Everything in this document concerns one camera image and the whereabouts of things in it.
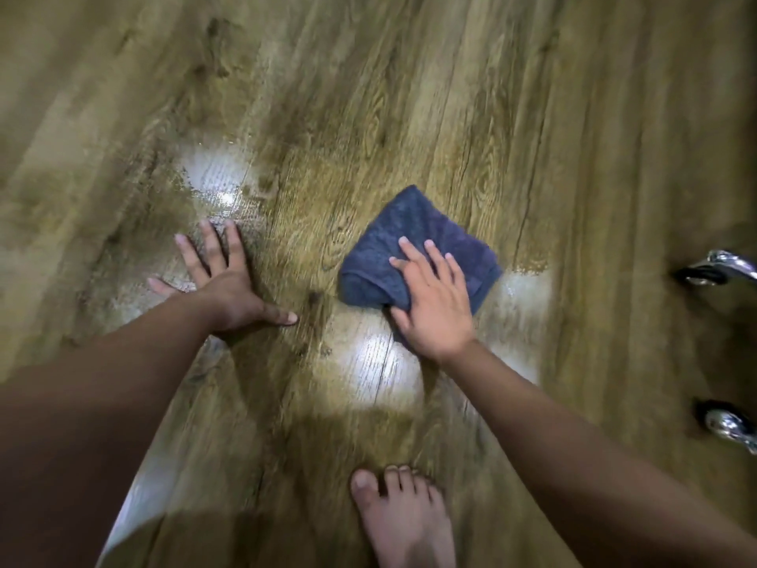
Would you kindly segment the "person's left hand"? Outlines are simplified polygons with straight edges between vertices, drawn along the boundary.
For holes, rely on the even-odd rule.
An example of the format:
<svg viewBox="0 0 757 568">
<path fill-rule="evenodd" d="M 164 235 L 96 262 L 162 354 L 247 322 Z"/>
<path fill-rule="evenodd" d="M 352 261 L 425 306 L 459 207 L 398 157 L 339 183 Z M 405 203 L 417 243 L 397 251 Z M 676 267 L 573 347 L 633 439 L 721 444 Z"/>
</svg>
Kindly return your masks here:
<svg viewBox="0 0 757 568">
<path fill-rule="evenodd" d="M 184 333 L 207 336 L 265 324 L 259 321 L 258 312 L 262 303 L 269 302 L 253 290 L 247 256 L 236 223 L 227 219 L 222 234 L 218 234 L 228 268 L 214 277 L 210 276 L 205 260 L 202 233 L 201 253 L 187 235 L 175 235 L 175 245 L 194 288 L 185 290 L 186 295 L 165 298 L 165 302 L 157 307 L 155 314 L 165 318 L 166 325 Z"/>
</svg>

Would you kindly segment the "person's right hand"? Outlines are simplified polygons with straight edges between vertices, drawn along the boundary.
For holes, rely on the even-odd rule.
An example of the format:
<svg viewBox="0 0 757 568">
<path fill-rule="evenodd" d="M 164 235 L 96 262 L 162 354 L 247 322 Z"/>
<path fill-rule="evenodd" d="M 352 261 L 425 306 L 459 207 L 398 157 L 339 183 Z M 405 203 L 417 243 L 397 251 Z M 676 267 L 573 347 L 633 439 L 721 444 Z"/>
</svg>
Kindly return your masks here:
<svg viewBox="0 0 757 568">
<path fill-rule="evenodd" d="M 402 276 L 410 294 L 407 312 L 416 327 L 415 343 L 409 345 L 414 353 L 446 366 L 476 340 L 468 292 L 449 285 L 445 254 L 432 240 L 426 240 L 420 252 L 429 260 L 437 282 L 406 283 Z M 397 257 L 391 257 L 390 264 L 398 270 Z"/>
</svg>

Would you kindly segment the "dark blue terry cloth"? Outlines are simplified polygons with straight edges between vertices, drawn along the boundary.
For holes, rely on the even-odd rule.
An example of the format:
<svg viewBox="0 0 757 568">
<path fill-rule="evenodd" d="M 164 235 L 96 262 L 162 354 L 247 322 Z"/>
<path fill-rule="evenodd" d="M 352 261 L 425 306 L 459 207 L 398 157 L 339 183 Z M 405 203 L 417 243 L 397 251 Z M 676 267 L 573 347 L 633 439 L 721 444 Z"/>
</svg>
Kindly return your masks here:
<svg viewBox="0 0 757 568">
<path fill-rule="evenodd" d="M 379 212 L 345 257 L 337 281 L 344 304 L 410 309 L 408 288 L 401 273 L 390 264 L 391 257 L 404 257 L 398 244 L 402 236 L 421 251 L 430 239 L 442 254 L 455 257 L 466 276 L 472 315 L 503 273 L 496 254 L 483 241 L 442 214 L 417 187 L 409 186 Z"/>
</svg>

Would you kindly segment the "person's right forearm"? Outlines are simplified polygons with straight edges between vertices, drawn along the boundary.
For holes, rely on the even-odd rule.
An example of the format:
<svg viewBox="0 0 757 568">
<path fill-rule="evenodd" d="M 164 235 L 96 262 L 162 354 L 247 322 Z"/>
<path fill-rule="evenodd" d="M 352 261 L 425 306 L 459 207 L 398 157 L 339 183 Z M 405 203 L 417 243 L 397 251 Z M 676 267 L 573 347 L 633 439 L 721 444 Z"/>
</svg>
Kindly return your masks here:
<svg viewBox="0 0 757 568">
<path fill-rule="evenodd" d="M 476 339 L 436 355 L 584 568 L 757 568 L 757 538 Z"/>
</svg>

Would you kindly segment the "person's left forearm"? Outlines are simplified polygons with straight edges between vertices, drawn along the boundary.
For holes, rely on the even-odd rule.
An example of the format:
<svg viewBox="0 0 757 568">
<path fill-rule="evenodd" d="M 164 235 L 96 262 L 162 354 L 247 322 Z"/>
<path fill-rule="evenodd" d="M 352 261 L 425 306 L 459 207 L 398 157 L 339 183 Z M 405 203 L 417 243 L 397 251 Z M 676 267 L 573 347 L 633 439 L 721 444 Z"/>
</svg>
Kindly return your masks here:
<svg viewBox="0 0 757 568">
<path fill-rule="evenodd" d="M 0 568 L 94 568 L 179 383 L 222 320 L 171 297 L 0 385 Z"/>
</svg>

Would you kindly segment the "person's bare foot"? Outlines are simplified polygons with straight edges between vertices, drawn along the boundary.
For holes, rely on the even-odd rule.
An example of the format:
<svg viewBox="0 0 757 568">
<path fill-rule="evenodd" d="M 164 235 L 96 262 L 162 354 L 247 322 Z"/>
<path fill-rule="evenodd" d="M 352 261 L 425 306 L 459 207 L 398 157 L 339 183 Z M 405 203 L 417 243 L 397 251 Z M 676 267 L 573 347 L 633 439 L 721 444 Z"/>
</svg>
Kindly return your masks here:
<svg viewBox="0 0 757 568">
<path fill-rule="evenodd" d="M 457 568 L 453 529 L 440 490 L 408 465 L 378 477 L 357 469 L 350 492 L 379 568 Z"/>
</svg>

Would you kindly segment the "chrome chair leg with caster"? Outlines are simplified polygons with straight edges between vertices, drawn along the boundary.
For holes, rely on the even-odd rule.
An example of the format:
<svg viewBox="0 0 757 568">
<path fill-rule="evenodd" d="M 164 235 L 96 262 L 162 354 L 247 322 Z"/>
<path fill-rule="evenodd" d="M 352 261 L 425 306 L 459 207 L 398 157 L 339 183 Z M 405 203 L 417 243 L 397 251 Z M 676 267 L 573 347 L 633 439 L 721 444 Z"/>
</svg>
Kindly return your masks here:
<svg viewBox="0 0 757 568">
<path fill-rule="evenodd" d="M 679 283 L 694 287 L 725 286 L 743 279 L 757 287 L 757 264 L 729 250 L 711 250 L 703 260 L 675 270 L 671 276 Z"/>
<path fill-rule="evenodd" d="M 735 442 L 757 457 L 757 424 L 736 405 L 717 400 L 695 400 L 694 418 L 711 435 Z"/>
</svg>

